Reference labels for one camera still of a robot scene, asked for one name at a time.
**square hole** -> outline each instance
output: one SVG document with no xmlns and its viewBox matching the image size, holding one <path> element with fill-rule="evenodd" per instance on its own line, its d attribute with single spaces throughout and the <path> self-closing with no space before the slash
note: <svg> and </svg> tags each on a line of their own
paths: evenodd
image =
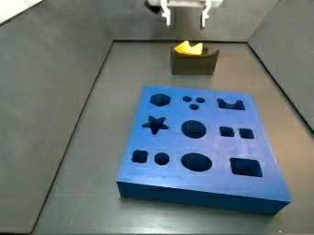
<svg viewBox="0 0 314 235">
<path fill-rule="evenodd" d="M 145 163 L 146 162 L 146 156 L 148 156 L 146 151 L 133 151 L 132 152 L 132 161 L 134 163 Z"/>
<path fill-rule="evenodd" d="M 231 158 L 231 172 L 244 176 L 261 177 L 260 163 L 256 160 Z"/>
<path fill-rule="evenodd" d="M 243 139 L 253 139 L 253 134 L 251 129 L 239 129 L 239 134 Z"/>
<path fill-rule="evenodd" d="M 232 128 L 228 128 L 228 127 L 218 127 L 218 130 L 220 130 L 220 136 L 224 136 L 224 137 L 233 137 Z"/>
</svg>

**rectangular hole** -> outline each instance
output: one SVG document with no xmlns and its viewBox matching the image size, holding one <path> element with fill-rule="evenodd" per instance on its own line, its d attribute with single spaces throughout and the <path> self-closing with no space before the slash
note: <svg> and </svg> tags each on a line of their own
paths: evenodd
<svg viewBox="0 0 314 235">
<path fill-rule="evenodd" d="M 233 174 L 261 177 L 260 163 L 256 160 L 229 158 L 229 161 Z"/>
<path fill-rule="evenodd" d="M 241 100 L 236 100 L 233 104 L 227 103 L 223 99 L 217 99 L 216 101 L 218 108 L 225 108 L 232 110 L 245 110 Z"/>
<path fill-rule="evenodd" d="M 218 127 L 218 131 L 220 131 L 220 136 L 224 136 L 224 137 L 233 137 L 232 128 L 228 128 L 228 127 Z"/>
<path fill-rule="evenodd" d="M 240 138 L 243 139 L 253 139 L 253 134 L 251 129 L 239 129 Z"/>
<path fill-rule="evenodd" d="M 132 162 L 134 163 L 145 163 L 146 162 L 146 151 L 133 151 L 132 152 Z"/>
</svg>

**star-shaped hole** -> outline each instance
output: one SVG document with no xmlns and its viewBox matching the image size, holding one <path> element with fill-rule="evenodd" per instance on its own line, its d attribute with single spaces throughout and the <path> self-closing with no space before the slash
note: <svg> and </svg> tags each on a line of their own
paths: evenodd
<svg viewBox="0 0 314 235">
<path fill-rule="evenodd" d="M 153 135 L 157 134 L 160 129 L 168 129 L 169 127 L 162 124 L 165 118 L 153 118 L 152 116 L 148 117 L 148 122 L 144 123 L 141 126 L 146 129 L 150 129 Z"/>
</svg>

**hole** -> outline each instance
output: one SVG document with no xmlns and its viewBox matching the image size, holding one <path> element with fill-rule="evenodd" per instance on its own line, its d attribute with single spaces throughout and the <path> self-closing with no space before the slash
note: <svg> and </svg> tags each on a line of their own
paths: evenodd
<svg viewBox="0 0 314 235">
<path fill-rule="evenodd" d="M 198 121 L 189 120 L 181 124 L 181 132 L 189 138 L 197 139 L 204 136 L 205 127 Z"/>
<path fill-rule="evenodd" d="M 253 134 L 251 129 L 239 129 L 239 133 L 243 139 L 253 139 Z"/>
<path fill-rule="evenodd" d="M 170 102 L 170 98 L 164 94 L 156 94 L 150 96 L 149 102 L 154 106 L 166 106 Z"/>
<path fill-rule="evenodd" d="M 194 105 L 194 104 L 190 104 L 188 107 L 189 107 L 189 109 L 192 109 L 192 110 L 197 110 L 197 109 L 198 109 L 198 106 Z"/>
<path fill-rule="evenodd" d="M 189 101 L 190 101 L 190 97 L 189 97 L 189 96 L 184 96 L 184 97 L 182 97 L 182 100 L 184 100 L 185 102 L 189 102 Z"/>
<path fill-rule="evenodd" d="M 212 166 L 209 158 L 194 152 L 181 157 L 181 164 L 193 172 L 204 172 L 209 170 Z"/>
<path fill-rule="evenodd" d="M 169 162 L 169 156 L 164 153 L 160 152 L 154 156 L 154 163 L 157 165 L 165 165 Z"/>
<path fill-rule="evenodd" d="M 245 110 L 241 100 L 236 100 L 233 104 L 225 103 L 223 99 L 217 99 L 216 101 L 217 101 L 218 108 L 225 108 L 225 109 L 232 109 L 232 110 Z"/>
<path fill-rule="evenodd" d="M 145 163 L 146 162 L 146 151 L 133 151 L 132 152 L 132 162 L 134 163 Z"/>
<path fill-rule="evenodd" d="M 231 172 L 244 176 L 261 177 L 260 163 L 256 160 L 231 158 Z"/>
<path fill-rule="evenodd" d="M 141 126 L 146 129 L 150 129 L 153 135 L 157 134 L 160 129 L 168 129 L 169 127 L 162 124 L 165 121 L 164 117 L 153 118 L 152 116 L 148 117 L 148 122 L 144 123 Z"/>
<path fill-rule="evenodd" d="M 232 128 L 228 128 L 228 127 L 218 127 L 218 130 L 220 130 L 220 136 L 224 136 L 224 137 L 233 137 Z"/>
<path fill-rule="evenodd" d="M 197 97 L 197 98 L 196 98 L 196 102 L 197 102 L 197 103 L 202 103 L 202 102 L 204 102 L 204 98 Z"/>
</svg>

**circular hole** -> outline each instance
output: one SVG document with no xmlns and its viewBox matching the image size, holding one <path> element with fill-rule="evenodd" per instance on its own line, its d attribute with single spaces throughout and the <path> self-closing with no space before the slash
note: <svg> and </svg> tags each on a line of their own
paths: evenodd
<svg viewBox="0 0 314 235">
<path fill-rule="evenodd" d="M 181 132 L 189 138 L 197 139 L 205 134 L 205 126 L 198 121 L 189 120 L 181 124 Z"/>
<path fill-rule="evenodd" d="M 194 104 L 190 104 L 188 107 L 189 107 L 189 109 L 192 109 L 192 110 L 197 110 L 197 109 L 198 109 L 198 106 L 194 105 Z"/>
<path fill-rule="evenodd" d="M 196 102 L 197 102 L 197 103 L 202 103 L 202 102 L 204 102 L 204 98 L 197 97 L 197 98 L 196 98 Z"/>
<path fill-rule="evenodd" d="M 160 152 L 154 156 L 154 163 L 157 165 L 165 165 L 169 162 L 169 156 L 164 153 Z"/>
<path fill-rule="evenodd" d="M 209 158 L 194 152 L 181 157 L 181 164 L 193 172 L 204 172 L 212 167 Z"/>
<path fill-rule="evenodd" d="M 190 97 L 189 97 L 189 96 L 184 96 L 184 97 L 182 97 L 182 100 L 184 100 L 185 102 L 189 102 L 189 101 L 190 101 Z"/>
</svg>

